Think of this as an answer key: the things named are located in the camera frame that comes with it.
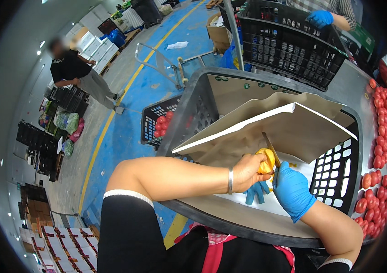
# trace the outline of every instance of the pink bag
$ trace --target pink bag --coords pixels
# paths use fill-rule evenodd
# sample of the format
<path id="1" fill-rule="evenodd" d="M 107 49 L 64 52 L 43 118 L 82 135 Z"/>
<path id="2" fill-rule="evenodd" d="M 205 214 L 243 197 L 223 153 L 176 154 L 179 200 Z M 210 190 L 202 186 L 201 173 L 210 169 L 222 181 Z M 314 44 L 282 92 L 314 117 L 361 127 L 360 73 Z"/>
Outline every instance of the pink bag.
<path id="1" fill-rule="evenodd" d="M 84 118 L 80 117 L 80 119 L 78 120 L 78 128 L 75 130 L 74 133 L 72 133 L 69 139 L 75 143 L 80 138 L 81 132 L 83 132 L 83 129 L 84 129 Z"/>

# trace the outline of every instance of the blue latex glove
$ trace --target blue latex glove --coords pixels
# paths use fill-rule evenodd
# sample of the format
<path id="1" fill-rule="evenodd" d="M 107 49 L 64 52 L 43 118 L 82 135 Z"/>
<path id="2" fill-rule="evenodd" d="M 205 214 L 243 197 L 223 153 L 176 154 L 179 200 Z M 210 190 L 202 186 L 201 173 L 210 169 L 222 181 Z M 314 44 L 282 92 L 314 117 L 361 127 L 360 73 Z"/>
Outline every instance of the blue latex glove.
<path id="1" fill-rule="evenodd" d="M 307 178 L 291 169 L 287 161 L 283 161 L 278 170 L 275 169 L 273 191 L 294 223 L 300 220 L 316 201 L 315 196 L 309 192 Z"/>
<path id="2" fill-rule="evenodd" d="M 331 12 L 326 10 L 317 10 L 312 12 L 308 17 L 309 23 L 316 26 L 317 28 L 323 28 L 326 25 L 333 23 L 333 15 Z"/>
<path id="3" fill-rule="evenodd" d="M 243 192 L 243 194 L 247 195 L 245 199 L 245 204 L 251 205 L 254 201 L 254 195 L 257 195 L 257 200 L 259 200 L 259 204 L 263 204 L 265 202 L 265 199 L 263 198 L 263 191 L 265 191 L 267 194 L 270 193 L 266 181 L 256 182 L 248 190 Z"/>

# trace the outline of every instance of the hand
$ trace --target hand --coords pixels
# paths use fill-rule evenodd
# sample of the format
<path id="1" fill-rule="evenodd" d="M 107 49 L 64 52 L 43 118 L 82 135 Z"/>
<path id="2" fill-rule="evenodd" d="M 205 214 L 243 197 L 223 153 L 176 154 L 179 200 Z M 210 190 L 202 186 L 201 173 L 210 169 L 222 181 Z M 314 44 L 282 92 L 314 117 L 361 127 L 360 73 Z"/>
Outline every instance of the hand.
<path id="1" fill-rule="evenodd" d="M 323 28 L 326 25 L 333 23 L 333 15 L 331 12 L 326 10 L 317 10 L 312 12 L 308 17 L 309 23 L 316 26 L 317 28 Z"/>
<path id="2" fill-rule="evenodd" d="M 81 83 L 79 78 L 75 78 L 72 80 L 72 84 L 79 85 Z"/>
<path id="3" fill-rule="evenodd" d="M 265 199 L 263 198 L 263 192 L 269 194 L 271 191 L 266 183 L 266 181 L 259 181 L 254 183 L 248 190 L 244 191 L 243 194 L 246 194 L 245 204 L 252 205 L 254 201 L 254 196 L 257 195 L 257 200 L 259 204 L 263 204 Z"/>
<path id="4" fill-rule="evenodd" d="M 269 174 L 257 173 L 260 163 L 266 160 L 267 157 L 264 154 L 243 155 L 242 159 L 233 167 L 233 192 L 241 193 L 258 181 L 269 180 L 274 171 Z"/>
<path id="5" fill-rule="evenodd" d="M 273 191 L 294 223 L 300 220 L 316 201 L 309 192 L 307 178 L 302 173 L 291 169 L 287 161 L 281 163 L 279 170 L 276 169 Z"/>

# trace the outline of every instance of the knife blade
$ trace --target knife blade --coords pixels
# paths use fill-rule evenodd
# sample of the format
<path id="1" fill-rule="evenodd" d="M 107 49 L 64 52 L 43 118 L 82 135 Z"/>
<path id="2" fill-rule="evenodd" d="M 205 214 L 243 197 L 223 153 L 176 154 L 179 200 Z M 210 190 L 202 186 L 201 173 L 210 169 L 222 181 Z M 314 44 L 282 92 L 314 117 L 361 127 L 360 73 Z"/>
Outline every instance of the knife blade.
<path id="1" fill-rule="evenodd" d="M 274 149 L 274 147 L 273 147 L 271 141 L 269 141 L 269 139 L 268 139 L 268 137 L 267 137 L 267 135 L 266 135 L 265 132 L 262 132 L 262 135 L 263 135 L 263 138 L 264 138 L 265 141 L 266 141 L 266 145 L 267 145 L 268 149 L 270 149 L 270 150 L 273 151 L 274 157 L 275 157 L 275 159 L 276 159 L 275 165 L 276 165 L 277 168 L 279 168 L 279 167 L 281 166 L 281 163 L 280 163 L 280 160 L 278 159 L 277 153 L 276 153 L 276 151 L 275 151 L 275 149 Z"/>

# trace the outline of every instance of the black trash bin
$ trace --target black trash bin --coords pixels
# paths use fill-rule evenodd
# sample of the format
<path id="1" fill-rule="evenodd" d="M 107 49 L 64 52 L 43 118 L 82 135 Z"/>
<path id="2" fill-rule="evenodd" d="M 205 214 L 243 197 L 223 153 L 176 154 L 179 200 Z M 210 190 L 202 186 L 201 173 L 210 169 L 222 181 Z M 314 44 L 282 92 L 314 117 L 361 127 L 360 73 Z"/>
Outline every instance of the black trash bin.
<path id="1" fill-rule="evenodd" d="M 154 0 L 132 0 L 131 7 L 145 22 L 145 28 L 149 28 L 162 22 L 163 17 Z"/>

